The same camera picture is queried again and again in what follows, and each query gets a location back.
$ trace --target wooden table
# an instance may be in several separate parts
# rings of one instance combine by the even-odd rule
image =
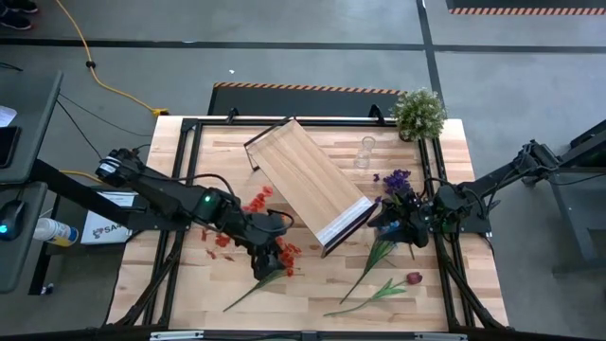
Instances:
[[[159,117],[153,136],[148,165],[167,175],[172,172],[182,119]],[[196,173],[216,172],[222,175],[244,203],[250,202],[261,186],[271,185],[262,171],[251,171],[242,146],[262,129],[263,127],[205,127]],[[412,186],[418,191],[422,189],[418,144],[400,141],[393,128],[305,129],[371,200],[383,193],[381,183],[373,183],[373,173],[385,176],[393,169],[410,170]],[[359,170],[354,168],[353,159],[362,138],[368,135],[373,136],[377,144],[370,168]],[[440,141],[449,180],[454,183],[473,180],[472,162],[461,120],[447,120]],[[190,139],[186,155],[190,153],[191,143]],[[433,161],[431,147],[429,154]],[[218,181],[207,179],[197,184],[222,188]],[[294,213],[277,191],[269,199],[268,207]],[[144,232],[127,245],[108,322],[123,316],[148,284],[158,235],[155,231]],[[415,260],[412,260],[406,245],[398,247],[387,257],[391,264],[387,261],[380,262],[350,298],[339,305],[339,300],[364,269],[368,247],[374,239],[374,230],[360,228],[325,259],[320,259],[320,244],[298,217],[295,217],[295,225],[284,239],[303,250],[302,256],[295,260],[295,276],[278,279],[223,313],[224,308],[255,284],[250,259],[243,248],[236,248],[233,243],[226,248],[215,246],[212,233],[203,242],[202,228],[193,226],[187,233],[181,256],[170,327],[266,331],[447,330],[433,242],[422,249],[415,248]],[[478,236],[467,234],[461,235],[460,242],[470,286],[494,317],[507,324],[499,280],[488,245]],[[211,259],[206,250],[214,251],[218,257]],[[372,303],[355,313],[323,317],[325,313],[360,304],[388,279],[402,280],[407,273],[413,271],[423,274],[423,282],[408,286],[406,293]],[[163,297],[164,287],[161,287],[156,302],[157,312],[161,310]],[[454,290],[454,297],[457,316],[459,321],[463,321],[457,290]]]

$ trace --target green plant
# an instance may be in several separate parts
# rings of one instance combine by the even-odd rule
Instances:
[[[401,293],[405,293],[406,291],[404,289],[398,288],[398,286],[403,285],[406,280],[403,280],[399,283],[396,283],[394,285],[391,285],[391,281],[393,279],[390,278],[387,283],[378,291],[376,292],[371,298],[367,299],[366,301],[364,301],[362,304],[360,304],[357,307],[351,308],[351,309],[347,309],[347,310],[343,310],[341,312],[334,312],[334,313],[328,313],[328,314],[324,314],[324,316],[333,316],[336,314],[345,314],[345,313],[351,313],[353,311],[357,311],[358,309],[363,308],[366,304],[375,301],[377,299],[381,299],[385,296],[392,296],[395,294],[401,294]]]
[[[389,110],[403,140],[436,138],[442,132],[446,110],[437,93],[427,89],[402,93]]]
[[[360,278],[358,278],[356,283],[353,284],[351,289],[349,289],[348,294],[345,295],[345,297],[343,297],[343,299],[341,299],[341,302],[339,302],[339,304],[342,304],[346,299],[348,299],[349,295],[351,295],[351,293],[353,292],[353,289],[355,289],[358,286],[358,284],[360,284],[362,279],[364,279],[364,277],[368,274],[368,272],[370,272],[370,269],[372,269],[375,265],[377,265],[377,263],[380,260],[385,258],[385,256],[387,256],[391,252],[391,250],[394,249],[394,247],[396,247],[396,244],[394,242],[381,241],[379,239],[375,239],[375,242],[372,244],[372,247],[370,248],[370,254],[368,255],[368,259],[366,260],[366,266],[364,267],[364,272],[362,273]]]

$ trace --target gray floor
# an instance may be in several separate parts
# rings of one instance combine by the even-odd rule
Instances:
[[[34,18],[37,29],[26,36],[76,37],[54,1],[40,3],[42,13]],[[89,39],[422,43],[414,0],[64,3]],[[601,34],[605,17],[453,16],[443,0],[425,3],[435,44],[606,45]],[[14,35],[0,30],[0,36]],[[168,107],[175,115],[205,113],[215,81],[430,87],[424,52],[93,48],[93,54],[104,81],[152,106]],[[0,61],[32,73],[61,69],[65,95],[126,129],[150,134],[153,117],[96,86],[84,58],[78,47],[0,47]],[[477,176],[508,162],[530,138],[562,150],[572,137],[606,117],[606,55],[438,53],[437,66],[449,116],[464,121]],[[66,105],[102,153],[149,142],[111,131]],[[65,140],[70,148],[59,149]],[[97,165],[60,109],[41,155],[60,169],[91,172]],[[578,254],[551,189],[541,184],[528,190],[516,184],[497,198],[502,204],[491,213],[493,242],[511,326],[606,337],[606,276],[551,275],[553,266]],[[55,264],[59,287],[53,296],[25,296],[23,289],[1,296],[0,333],[99,326],[111,301],[119,260],[120,255],[66,259]],[[24,278],[30,273],[31,266]]]

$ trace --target potted plant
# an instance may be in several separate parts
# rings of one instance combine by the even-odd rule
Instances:
[[[402,93],[389,111],[396,119],[400,139],[407,142],[439,137],[446,119],[446,110],[437,93],[424,88]]]

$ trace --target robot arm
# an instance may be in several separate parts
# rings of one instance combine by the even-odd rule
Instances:
[[[413,243],[423,247],[429,242],[430,231],[488,233],[488,214],[494,208],[494,193],[521,178],[532,182],[546,178],[559,167],[561,160],[547,146],[534,140],[525,144],[518,155],[505,166],[473,181],[458,185],[440,179],[441,186],[433,200],[423,199],[411,189],[395,193],[398,205],[383,199],[382,211],[368,225],[384,227],[381,237],[392,242]],[[488,205],[484,199],[490,197]]]
[[[279,260],[281,249],[276,243],[276,237],[288,228],[282,221],[284,213],[273,210],[268,210],[268,214],[244,212],[240,198],[219,175],[196,177],[220,178],[229,192],[184,185],[145,166],[127,149],[111,151],[101,161],[96,175],[113,187],[133,189],[149,202],[145,210],[128,212],[125,225],[130,229],[184,231],[191,223],[200,224],[226,234],[236,246],[245,247],[251,256],[256,279],[261,280],[273,271],[285,268]]]

